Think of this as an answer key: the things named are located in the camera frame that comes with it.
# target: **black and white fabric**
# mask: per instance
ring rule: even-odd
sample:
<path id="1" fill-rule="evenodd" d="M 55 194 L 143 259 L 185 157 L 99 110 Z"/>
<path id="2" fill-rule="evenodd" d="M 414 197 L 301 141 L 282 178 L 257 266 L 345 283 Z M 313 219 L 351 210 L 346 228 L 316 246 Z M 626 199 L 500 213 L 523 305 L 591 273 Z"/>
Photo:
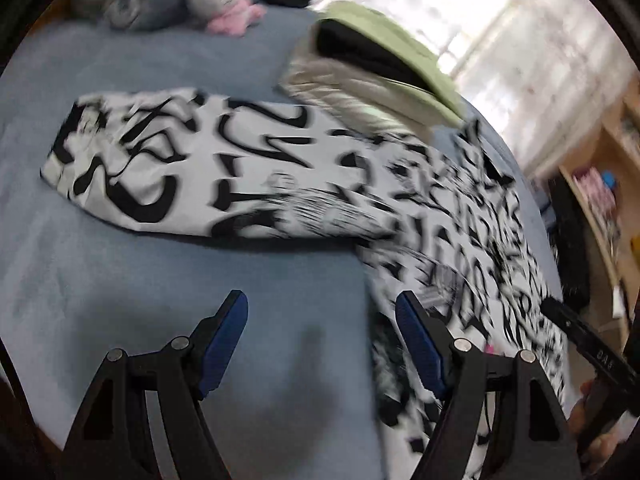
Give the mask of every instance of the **black and white fabric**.
<path id="1" fill-rule="evenodd" d="M 440 411 L 404 350 L 394 301 L 412 290 L 454 336 L 533 350 L 560 397 L 563 339 L 540 313 L 545 280 L 478 123 L 462 163 L 414 136 L 365 137 L 319 108 L 193 89 L 84 96 L 41 174 L 87 212 L 135 231 L 206 237 L 354 237 L 375 312 L 372 354 L 388 476 L 404 480 Z M 467 469 L 477 476 L 486 430 Z"/>

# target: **hand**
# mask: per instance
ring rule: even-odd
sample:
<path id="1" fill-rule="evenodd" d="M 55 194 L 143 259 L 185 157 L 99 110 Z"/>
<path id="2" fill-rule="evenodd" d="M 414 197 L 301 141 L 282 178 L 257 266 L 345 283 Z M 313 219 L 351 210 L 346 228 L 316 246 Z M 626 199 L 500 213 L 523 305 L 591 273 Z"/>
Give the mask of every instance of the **hand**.
<path id="1" fill-rule="evenodd" d="M 584 427 L 584 399 L 589 395 L 592 384 L 593 380 L 590 380 L 580 386 L 582 398 L 575 403 L 574 408 L 571 410 L 571 415 L 569 415 L 567 423 L 569 424 L 569 431 L 573 436 L 578 436 L 580 430 Z M 618 442 L 619 439 L 616 435 L 615 428 L 612 428 L 609 433 L 602 434 L 591 443 L 587 450 L 587 454 L 591 460 L 588 467 L 589 473 L 596 472 L 602 467 L 609 457 L 613 455 Z"/>

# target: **gray blanket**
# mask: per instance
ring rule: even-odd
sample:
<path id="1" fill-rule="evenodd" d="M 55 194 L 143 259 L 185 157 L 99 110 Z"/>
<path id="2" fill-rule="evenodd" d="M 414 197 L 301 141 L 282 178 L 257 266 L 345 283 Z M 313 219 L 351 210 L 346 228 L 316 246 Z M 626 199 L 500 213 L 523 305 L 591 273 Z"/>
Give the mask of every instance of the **gray blanket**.
<path id="1" fill-rule="evenodd" d="M 137 236 L 70 207 L 38 177 L 73 101 L 97 89 L 196 86 L 288 102 L 274 87 L 314 20 L 307 10 L 270 7 L 241 41 L 62 23 L 27 38 L 12 59 L 0 79 L 0 331 L 36 420 L 58 444 L 109 348 L 155 350 L 241 288 L 250 321 L 225 381 L 204 406 L 231 473 L 383 477 L 364 272 L 350 248 L 324 242 L 275 252 Z M 433 143 L 447 152 L 449 136 L 436 134 Z M 484 147 L 516 176 L 527 239 L 557 294 L 533 198 L 499 137 Z"/>

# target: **shelf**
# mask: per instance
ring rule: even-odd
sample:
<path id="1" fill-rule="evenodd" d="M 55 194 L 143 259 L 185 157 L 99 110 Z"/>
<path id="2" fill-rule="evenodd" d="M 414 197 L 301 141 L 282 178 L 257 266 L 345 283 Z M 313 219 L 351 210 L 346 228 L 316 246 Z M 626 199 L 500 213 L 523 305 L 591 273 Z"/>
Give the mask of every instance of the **shelf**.
<path id="1" fill-rule="evenodd" d="M 614 142 L 625 152 L 625 155 L 629 158 L 634 166 L 634 169 L 640 173 L 640 152 L 634 150 L 626 144 L 624 134 L 620 131 L 620 128 L 611 128 L 608 125 L 604 125 L 605 131 L 614 140 Z"/>
<path id="2" fill-rule="evenodd" d="M 640 131 L 640 99 L 638 88 L 632 89 L 622 99 L 623 112 L 626 111 Z"/>
<path id="3" fill-rule="evenodd" d="M 602 257 L 602 261 L 605 265 L 605 268 L 607 269 L 607 277 L 609 278 L 609 285 L 611 285 L 611 288 L 613 288 L 620 282 L 620 275 L 618 273 L 618 269 L 616 268 L 616 264 L 613 261 L 611 254 L 609 253 L 609 244 L 607 243 L 607 240 L 602 234 L 602 231 L 600 230 L 600 226 L 598 225 L 598 222 L 594 218 L 588 202 L 586 201 L 584 195 L 582 194 L 578 186 L 576 186 L 572 174 L 564 166 L 560 166 L 560 173 L 562 174 L 567 184 L 569 185 L 569 188 L 571 189 L 571 192 L 574 194 L 576 200 L 578 201 L 578 204 L 580 204 L 580 209 L 582 209 L 582 213 L 584 214 L 584 217 L 587 219 L 587 222 L 589 223 L 589 227 L 593 232 L 593 236 L 596 238 L 596 243 L 598 244 L 598 248 L 600 250 L 600 256 Z"/>
<path id="4" fill-rule="evenodd" d="M 591 212 L 591 208 L 587 200 L 585 199 L 580 189 L 577 187 L 571 172 L 564 166 L 560 166 L 559 170 L 560 170 L 560 173 L 562 174 L 562 177 L 564 178 L 569 188 L 571 189 L 571 192 L 574 194 L 575 199 L 580 205 L 580 209 L 582 210 L 582 213 L 586 218 L 587 223 L 589 224 L 590 231 L 593 235 L 594 240 L 596 241 L 598 252 L 600 253 L 602 263 L 604 264 L 604 267 L 606 270 L 607 280 L 609 282 L 611 290 L 613 291 L 613 289 L 616 286 L 618 286 L 618 284 L 620 283 L 620 279 L 622 278 L 622 276 L 618 270 L 618 265 L 616 264 L 613 257 L 609 253 L 609 243 L 607 242 L 606 238 L 604 237 L 604 234 L 600 230 L 600 226 L 598 225 L 598 222 L 593 216 L 593 213 Z M 635 301 L 635 297 L 628 298 L 628 300 L 633 302 Z M 622 351 L 629 334 L 628 325 L 626 322 L 626 316 L 620 317 L 618 319 L 614 319 L 613 323 L 610 325 L 612 328 L 617 328 L 618 331 L 620 332 L 619 350 Z"/>
<path id="5" fill-rule="evenodd" d="M 640 268 L 631 251 L 631 238 L 640 234 L 640 168 L 625 145 L 618 142 L 605 128 L 590 166 L 599 172 L 611 171 L 616 177 L 614 192 L 618 206 L 620 241 L 614 258 L 622 278 L 628 300 L 634 304 L 640 291 Z"/>

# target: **blue gripper pad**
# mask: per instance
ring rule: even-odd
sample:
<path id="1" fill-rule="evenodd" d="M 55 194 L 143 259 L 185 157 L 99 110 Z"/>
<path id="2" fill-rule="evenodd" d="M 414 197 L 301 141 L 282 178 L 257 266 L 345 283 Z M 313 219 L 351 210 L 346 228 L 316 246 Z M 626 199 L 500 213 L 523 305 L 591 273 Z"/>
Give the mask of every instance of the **blue gripper pad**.
<path id="1" fill-rule="evenodd" d="M 404 292 L 396 299 L 396 323 L 422 386 L 431 390 L 438 399 L 443 399 L 447 386 L 443 380 L 442 358 Z"/>
<path id="2" fill-rule="evenodd" d="M 218 314 L 224 315 L 202 358 L 202 378 L 198 389 L 202 397 L 220 386 L 229 360 L 236 349 L 249 316 L 249 302 L 240 290 L 233 290 Z"/>

